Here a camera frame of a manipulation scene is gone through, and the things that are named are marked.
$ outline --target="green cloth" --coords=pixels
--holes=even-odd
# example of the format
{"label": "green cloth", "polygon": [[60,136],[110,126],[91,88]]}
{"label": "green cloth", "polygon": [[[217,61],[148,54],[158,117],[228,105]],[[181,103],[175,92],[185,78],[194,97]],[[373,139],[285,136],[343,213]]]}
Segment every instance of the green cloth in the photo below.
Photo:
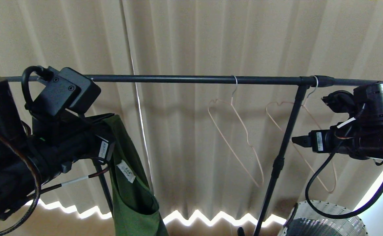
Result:
{"label": "green cloth", "polygon": [[[110,176],[116,236],[167,236],[159,205],[149,190],[139,155],[118,115],[105,119],[116,137]],[[117,166],[124,160],[136,178],[129,182]]]}

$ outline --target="clothing tag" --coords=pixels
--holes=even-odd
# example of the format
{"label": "clothing tag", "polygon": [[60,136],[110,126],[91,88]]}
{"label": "clothing tag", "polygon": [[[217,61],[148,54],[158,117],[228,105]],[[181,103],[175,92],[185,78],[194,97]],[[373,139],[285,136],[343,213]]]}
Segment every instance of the clothing tag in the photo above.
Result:
{"label": "clothing tag", "polygon": [[317,132],[317,146],[318,146],[318,151],[324,150],[321,132]]}
{"label": "clothing tag", "polygon": [[136,176],[133,174],[133,171],[130,170],[130,167],[127,165],[127,163],[122,160],[120,164],[117,165],[121,172],[126,176],[127,180],[131,183],[135,180]]}
{"label": "clothing tag", "polygon": [[108,143],[106,143],[105,141],[102,141],[98,156],[101,158],[106,158],[107,148],[108,148]]}

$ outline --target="black pole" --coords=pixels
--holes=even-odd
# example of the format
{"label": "black pole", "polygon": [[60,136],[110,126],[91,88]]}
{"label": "black pole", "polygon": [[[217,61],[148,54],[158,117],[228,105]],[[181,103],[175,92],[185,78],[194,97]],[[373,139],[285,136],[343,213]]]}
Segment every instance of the black pole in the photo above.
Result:
{"label": "black pole", "polygon": [[284,166],[284,154],[286,153],[287,145],[289,144],[290,137],[292,136],[293,127],[295,126],[297,116],[299,114],[300,107],[305,98],[306,91],[309,86],[299,86],[295,96],[295,103],[293,104],[292,112],[290,113],[289,121],[287,123],[286,131],[284,132],[283,140],[281,141],[280,151],[277,157],[274,159],[273,170],[271,171],[271,178],[269,186],[267,187],[266,196],[264,197],[263,208],[261,209],[260,218],[257,222],[257,226],[254,230],[254,236],[259,236],[261,230],[261,224],[266,218],[267,209],[271,200],[271,196],[276,186],[278,176]]}
{"label": "black pole", "polygon": [[[103,170],[101,165],[97,163],[96,160],[92,160],[92,162],[94,163],[95,170],[97,172],[101,172]],[[101,187],[103,188],[104,196],[105,196],[105,199],[107,200],[108,207],[110,208],[111,215],[113,215],[112,199],[110,195],[110,190],[108,189],[107,181],[105,180],[105,176],[104,174],[101,174],[98,176],[98,178],[100,179],[100,184],[101,184]]]}
{"label": "black pole", "polygon": [[[86,75],[94,82],[138,82],[138,83],[192,83],[192,84],[235,84],[233,76],[154,76],[154,75]],[[317,76],[318,87],[332,85],[360,86],[370,85],[375,80],[335,79],[329,76]],[[21,76],[6,77],[9,82],[20,82]],[[30,76],[30,81],[37,81],[38,76]],[[300,77],[266,77],[237,76],[240,85],[310,85],[316,86],[313,76]]]}

